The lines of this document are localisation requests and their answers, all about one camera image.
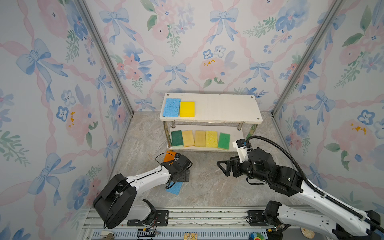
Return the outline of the orange sponge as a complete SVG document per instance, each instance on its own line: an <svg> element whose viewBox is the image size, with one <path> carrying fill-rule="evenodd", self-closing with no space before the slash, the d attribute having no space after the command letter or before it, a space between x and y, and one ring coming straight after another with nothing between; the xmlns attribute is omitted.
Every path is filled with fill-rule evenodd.
<svg viewBox="0 0 384 240"><path fill-rule="evenodd" d="M177 153L175 153L173 151L167 151L165 154L163 162L166 163L169 161L174 161L176 159L176 155L177 155Z"/></svg>

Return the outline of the blue sponge front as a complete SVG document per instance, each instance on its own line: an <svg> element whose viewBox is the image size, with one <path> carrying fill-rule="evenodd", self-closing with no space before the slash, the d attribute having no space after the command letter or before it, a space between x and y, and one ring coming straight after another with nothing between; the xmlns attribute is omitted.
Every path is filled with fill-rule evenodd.
<svg viewBox="0 0 384 240"><path fill-rule="evenodd" d="M180 194L182 186L183 182L171 182L169 185L166 186L166 192L178 196Z"/></svg>

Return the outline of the blue sponge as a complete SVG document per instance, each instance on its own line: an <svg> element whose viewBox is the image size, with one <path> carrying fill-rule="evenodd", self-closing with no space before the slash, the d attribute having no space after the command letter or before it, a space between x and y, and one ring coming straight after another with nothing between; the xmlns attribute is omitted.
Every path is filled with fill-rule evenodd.
<svg viewBox="0 0 384 240"><path fill-rule="evenodd" d="M166 186L166 192L178 196L180 194L182 186L183 182L171 182L169 185Z"/></svg>
<svg viewBox="0 0 384 240"><path fill-rule="evenodd" d="M163 117L177 118L180 114L181 99L166 99Z"/></svg>

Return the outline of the light green sponge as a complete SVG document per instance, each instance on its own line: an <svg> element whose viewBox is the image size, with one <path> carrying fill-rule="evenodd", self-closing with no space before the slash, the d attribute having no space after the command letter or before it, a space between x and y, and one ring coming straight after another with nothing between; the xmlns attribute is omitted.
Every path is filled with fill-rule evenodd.
<svg viewBox="0 0 384 240"><path fill-rule="evenodd" d="M230 149L231 135L226 133L220 133L218 149L229 150Z"/></svg>

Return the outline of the dark green scouring sponge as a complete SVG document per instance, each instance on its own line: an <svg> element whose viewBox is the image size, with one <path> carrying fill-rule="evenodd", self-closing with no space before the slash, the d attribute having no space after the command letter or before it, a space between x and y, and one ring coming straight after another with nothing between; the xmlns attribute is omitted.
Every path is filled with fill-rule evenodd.
<svg viewBox="0 0 384 240"><path fill-rule="evenodd" d="M183 146L184 145L182 131L173 131L173 132L171 132L171 137L172 137L172 146L173 147L178 147L178 146Z"/></svg>

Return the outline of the bright yellow porous sponge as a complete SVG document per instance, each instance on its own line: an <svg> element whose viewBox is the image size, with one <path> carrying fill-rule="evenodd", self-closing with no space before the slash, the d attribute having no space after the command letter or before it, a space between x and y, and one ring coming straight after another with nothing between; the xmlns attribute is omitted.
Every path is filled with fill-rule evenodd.
<svg viewBox="0 0 384 240"><path fill-rule="evenodd" d="M216 131L206 131L206 147L207 148L218 147L218 133Z"/></svg>

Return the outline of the blue sponge back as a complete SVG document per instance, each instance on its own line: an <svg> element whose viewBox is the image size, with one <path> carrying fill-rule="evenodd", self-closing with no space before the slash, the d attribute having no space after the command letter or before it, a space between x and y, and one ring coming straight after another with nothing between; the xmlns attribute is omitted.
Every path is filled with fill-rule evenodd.
<svg viewBox="0 0 384 240"><path fill-rule="evenodd" d="M181 99L166 99L163 117L177 118L180 114Z"/></svg>

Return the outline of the small yellow sponge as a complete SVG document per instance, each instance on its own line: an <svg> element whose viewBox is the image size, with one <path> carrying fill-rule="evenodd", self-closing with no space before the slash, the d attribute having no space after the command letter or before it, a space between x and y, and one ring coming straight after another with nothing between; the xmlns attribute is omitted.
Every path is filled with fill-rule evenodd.
<svg viewBox="0 0 384 240"><path fill-rule="evenodd" d="M195 117L195 102L183 101L180 104L180 117L181 118L194 118Z"/></svg>

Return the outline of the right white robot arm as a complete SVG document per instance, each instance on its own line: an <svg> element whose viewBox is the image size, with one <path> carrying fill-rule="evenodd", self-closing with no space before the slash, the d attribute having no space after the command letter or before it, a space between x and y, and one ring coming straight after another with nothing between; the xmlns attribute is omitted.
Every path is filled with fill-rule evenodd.
<svg viewBox="0 0 384 240"><path fill-rule="evenodd" d="M322 192L304 175L290 168L279 166L272 155L260 148L238 149L238 156L217 162L225 176L246 176L247 182L267 185L273 191L293 197L313 207L319 214L288 207L277 201L269 201L266 208L247 217L250 225L278 226L284 231L288 225L308 229L337 240L379 240L381 216L374 211L361 211L346 205Z"/></svg>

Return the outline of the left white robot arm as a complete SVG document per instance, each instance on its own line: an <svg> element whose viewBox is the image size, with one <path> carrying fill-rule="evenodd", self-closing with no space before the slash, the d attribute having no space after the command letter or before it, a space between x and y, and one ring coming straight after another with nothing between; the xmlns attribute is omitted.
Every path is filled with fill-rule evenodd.
<svg viewBox="0 0 384 240"><path fill-rule="evenodd" d="M172 155L171 161L159 165L143 174L125 177L117 174L111 178L93 202L93 208L104 222L103 228L113 229L123 221L149 226L156 222L157 209L142 193L160 185L167 188L180 182L193 163L184 155Z"/></svg>

